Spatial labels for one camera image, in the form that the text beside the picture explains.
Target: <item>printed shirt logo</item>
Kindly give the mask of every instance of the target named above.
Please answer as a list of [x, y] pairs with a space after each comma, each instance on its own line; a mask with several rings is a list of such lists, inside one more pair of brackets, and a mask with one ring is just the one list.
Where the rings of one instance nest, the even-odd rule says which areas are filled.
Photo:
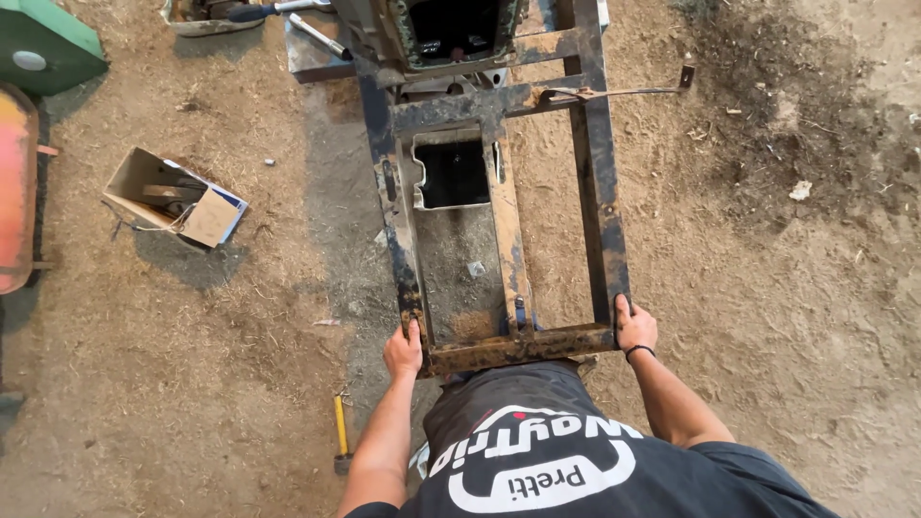
[[[489, 428], [508, 414], [515, 418], [527, 415], [545, 415], [547, 418], [525, 418], [519, 423], [518, 443], [511, 444], [511, 429], [499, 429], [495, 434], [495, 445], [489, 446]], [[525, 408], [506, 406], [484, 421], [470, 438], [455, 442], [436, 459], [429, 475], [434, 477], [451, 461], [451, 467], [463, 467], [467, 455], [483, 452], [484, 458], [494, 458], [531, 450], [535, 441], [561, 437], [584, 430], [585, 438], [598, 437], [603, 432], [608, 438], [620, 437], [622, 433], [634, 439], [643, 435], [627, 425], [613, 419], [596, 416], [577, 416], [569, 412], [555, 412], [546, 408]], [[609, 439], [608, 443], [617, 452], [617, 464], [601, 471], [582, 455], [499, 472], [493, 478], [489, 496], [474, 496], [463, 484], [463, 472], [454, 473], [448, 479], [451, 500], [466, 512], [516, 512], [546, 509], [579, 500], [625, 482], [633, 474], [636, 461], [626, 441]]]

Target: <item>open cardboard box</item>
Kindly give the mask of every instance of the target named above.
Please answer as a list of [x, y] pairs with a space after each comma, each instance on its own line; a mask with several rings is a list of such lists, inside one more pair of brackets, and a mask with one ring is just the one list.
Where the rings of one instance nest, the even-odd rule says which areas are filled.
[[[163, 198], [145, 194], [144, 190], [145, 185], [175, 185], [182, 176], [203, 183], [206, 189], [184, 221], [177, 224], [175, 217], [159, 207]], [[102, 193], [155, 228], [206, 252], [227, 240], [249, 205], [192, 170], [140, 147], [128, 152]]]

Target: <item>person's left hand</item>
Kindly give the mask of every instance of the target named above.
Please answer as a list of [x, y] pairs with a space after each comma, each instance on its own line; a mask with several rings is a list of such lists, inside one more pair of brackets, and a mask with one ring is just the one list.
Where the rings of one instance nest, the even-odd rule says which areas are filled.
[[390, 340], [384, 345], [384, 363], [391, 374], [391, 381], [401, 377], [415, 379], [422, 369], [422, 341], [419, 339], [419, 323], [415, 319], [409, 323], [409, 340], [402, 335], [402, 326], [398, 326]]

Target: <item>green machine part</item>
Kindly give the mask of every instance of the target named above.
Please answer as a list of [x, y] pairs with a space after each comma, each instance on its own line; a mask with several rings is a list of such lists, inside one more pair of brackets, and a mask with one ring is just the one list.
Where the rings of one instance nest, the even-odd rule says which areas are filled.
[[50, 96], [108, 69], [96, 31], [52, 0], [0, 0], [0, 80]]

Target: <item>sawdust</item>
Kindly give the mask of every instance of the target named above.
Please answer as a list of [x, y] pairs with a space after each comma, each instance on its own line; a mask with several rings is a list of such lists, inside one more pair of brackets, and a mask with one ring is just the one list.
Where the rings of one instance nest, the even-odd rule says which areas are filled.
[[[3, 382], [29, 401], [6, 439], [0, 514], [331, 514], [330, 399], [350, 383], [350, 415], [367, 414], [396, 325], [355, 81], [298, 87], [278, 19], [175, 41], [153, 7], [65, 3], [112, 69], [48, 100], [63, 152], [41, 251], [59, 266], [3, 298]], [[635, 299], [659, 319], [659, 355], [741, 441], [841, 514], [906, 515], [921, 507], [908, 118], [921, 111], [921, 13], [915, 0], [719, 3], [689, 22], [665, 3], [609, 2], [609, 88], [669, 85], [682, 60], [698, 65], [689, 94], [611, 101]], [[508, 133], [538, 319], [589, 322], [567, 116]], [[201, 256], [151, 232], [110, 241], [96, 200], [131, 145], [247, 199], [232, 243]], [[813, 188], [795, 202], [800, 180]], [[487, 232], [484, 214], [421, 222], [442, 342], [484, 332], [501, 305], [480, 295], [497, 282], [488, 240], [453, 239]], [[469, 279], [471, 260], [487, 277]], [[343, 325], [310, 325], [333, 317]], [[619, 356], [602, 355], [589, 389], [645, 423]]]

